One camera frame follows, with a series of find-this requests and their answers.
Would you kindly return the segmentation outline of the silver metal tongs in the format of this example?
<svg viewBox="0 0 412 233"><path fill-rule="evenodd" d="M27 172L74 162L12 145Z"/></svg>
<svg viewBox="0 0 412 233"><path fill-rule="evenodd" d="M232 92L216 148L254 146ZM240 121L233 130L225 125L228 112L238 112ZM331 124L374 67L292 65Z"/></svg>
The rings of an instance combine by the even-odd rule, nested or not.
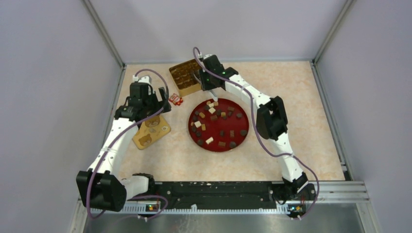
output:
<svg viewBox="0 0 412 233"><path fill-rule="evenodd" d="M213 90L209 90L208 93L211 96L211 98L213 99L213 101L218 101L218 96Z"/></svg>

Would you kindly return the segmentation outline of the gold bear tin lid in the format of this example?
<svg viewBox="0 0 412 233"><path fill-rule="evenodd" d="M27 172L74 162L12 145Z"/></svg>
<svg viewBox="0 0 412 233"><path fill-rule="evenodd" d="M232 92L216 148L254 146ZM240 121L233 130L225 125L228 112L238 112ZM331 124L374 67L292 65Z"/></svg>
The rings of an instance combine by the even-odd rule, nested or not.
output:
<svg viewBox="0 0 412 233"><path fill-rule="evenodd" d="M150 145L166 136L171 127L162 115L157 115L144 121L133 137L133 142L139 150L144 150Z"/></svg>

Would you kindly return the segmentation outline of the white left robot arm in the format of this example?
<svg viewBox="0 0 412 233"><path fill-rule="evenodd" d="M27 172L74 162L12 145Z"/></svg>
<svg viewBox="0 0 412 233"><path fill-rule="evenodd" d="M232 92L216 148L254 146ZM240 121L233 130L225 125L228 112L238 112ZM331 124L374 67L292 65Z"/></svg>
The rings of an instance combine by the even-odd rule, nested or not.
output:
<svg viewBox="0 0 412 233"><path fill-rule="evenodd" d="M158 91L161 100L147 82L130 85L129 96L115 111L109 136L97 158L76 176L84 207L118 212L127 200L137 195L146 201L154 198L156 188L152 175L138 173L122 180L119 172L127 148L142 123L171 110L168 87Z"/></svg>

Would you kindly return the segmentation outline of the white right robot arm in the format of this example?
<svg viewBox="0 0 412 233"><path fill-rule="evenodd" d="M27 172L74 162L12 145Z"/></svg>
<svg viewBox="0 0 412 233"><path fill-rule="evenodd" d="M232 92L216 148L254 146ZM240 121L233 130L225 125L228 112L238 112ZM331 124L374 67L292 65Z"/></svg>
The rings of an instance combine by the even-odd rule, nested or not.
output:
<svg viewBox="0 0 412 233"><path fill-rule="evenodd" d="M304 195L304 187L309 181L290 144L283 99L279 96L270 97L257 90L238 71L232 67L224 68L216 55L194 57L201 67L195 76L203 90L222 88L250 106L258 141L265 139L274 147L274 152L270 155L279 160L286 196L291 200L298 200Z"/></svg>

